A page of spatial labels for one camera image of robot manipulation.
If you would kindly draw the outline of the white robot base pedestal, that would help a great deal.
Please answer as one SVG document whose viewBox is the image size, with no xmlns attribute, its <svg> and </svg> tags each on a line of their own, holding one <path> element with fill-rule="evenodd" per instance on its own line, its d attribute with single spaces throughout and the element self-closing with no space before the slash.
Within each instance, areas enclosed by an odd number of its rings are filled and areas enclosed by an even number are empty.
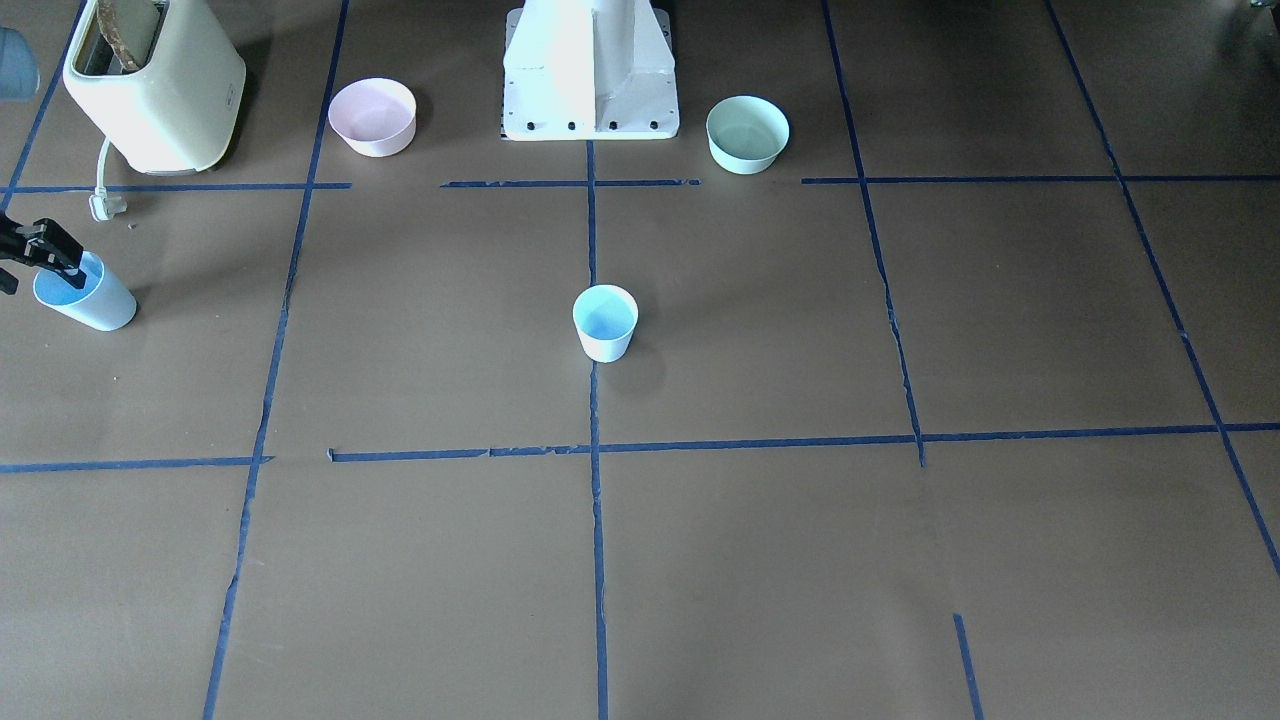
<svg viewBox="0 0 1280 720">
<path fill-rule="evenodd" d="M 516 142 L 655 141 L 680 129 L 669 13 L 526 1 L 506 15 L 500 132 Z"/>
</svg>

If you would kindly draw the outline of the blue grey arm joint cap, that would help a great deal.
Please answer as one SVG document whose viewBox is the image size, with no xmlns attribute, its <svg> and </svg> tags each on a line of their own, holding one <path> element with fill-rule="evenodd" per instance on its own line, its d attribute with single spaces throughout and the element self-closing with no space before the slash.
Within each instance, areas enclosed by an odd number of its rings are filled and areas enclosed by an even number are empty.
<svg viewBox="0 0 1280 720">
<path fill-rule="evenodd" d="M 26 36 L 1 27 L 1 102 L 27 102 L 41 86 L 37 58 Z"/>
</svg>

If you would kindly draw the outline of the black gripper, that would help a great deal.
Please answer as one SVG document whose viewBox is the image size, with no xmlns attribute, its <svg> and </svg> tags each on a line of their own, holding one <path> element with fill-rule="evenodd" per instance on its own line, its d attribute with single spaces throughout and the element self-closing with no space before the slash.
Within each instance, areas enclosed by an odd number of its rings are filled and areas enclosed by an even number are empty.
<svg viewBox="0 0 1280 720">
<path fill-rule="evenodd" d="M 81 243 L 50 218 L 22 225 L 1 215 L 1 260 L 51 272 L 76 291 L 86 284 Z"/>
</svg>

